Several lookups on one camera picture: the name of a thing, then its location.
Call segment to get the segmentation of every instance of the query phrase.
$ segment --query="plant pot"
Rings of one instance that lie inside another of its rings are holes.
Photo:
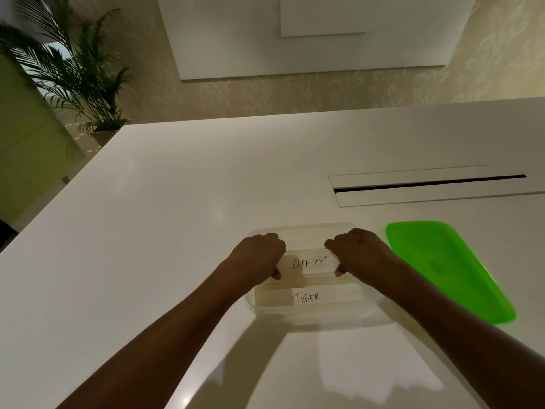
[[[113,135],[117,133],[117,130],[102,130],[99,132],[93,132],[91,137],[97,141],[97,143],[103,147],[106,143],[113,138]]]

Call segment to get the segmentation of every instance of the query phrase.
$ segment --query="forearm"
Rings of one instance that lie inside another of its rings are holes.
[[[123,347],[58,409],[163,408],[195,355],[238,298],[213,273]]]
[[[442,294],[413,269],[392,300],[409,312],[491,408],[543,401],[545,360]]]

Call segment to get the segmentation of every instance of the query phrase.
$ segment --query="black slot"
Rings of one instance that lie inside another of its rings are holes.
[[[447,179],[439,181],[428,182],[412,182],[408,184],[390,184],[390,185],[370,185],[370,186],[351,186],[349,188],[334,188],[333,191],[337,192],[354,192],[354,191],[372,191],[375,189],[392,189],[392,188],[409,188],[413,186],[429,186],[429,185],[447,185],[447,184],[463,184],[466,182],[484,182],[484,181],[497,181],[501,179],[516,179],[526,178],[526,175],[505,175],[502,177],[485,177],[485,178],[467,178],[467,179]]]

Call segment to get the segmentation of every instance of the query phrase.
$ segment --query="patterned wallpaper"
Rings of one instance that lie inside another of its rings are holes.
[[[545,0],[477,0],[450,64],[181,82],[156,0],[120,7],[107,43],[133,69],[121,107],[134,123],[511,99],[545,95]]]

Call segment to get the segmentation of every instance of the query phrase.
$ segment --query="left arm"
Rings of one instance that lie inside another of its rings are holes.
[[[57,409],[162,409],[221,317],[286,251],[276,234],[245,238],[185,300],[141,332]]]

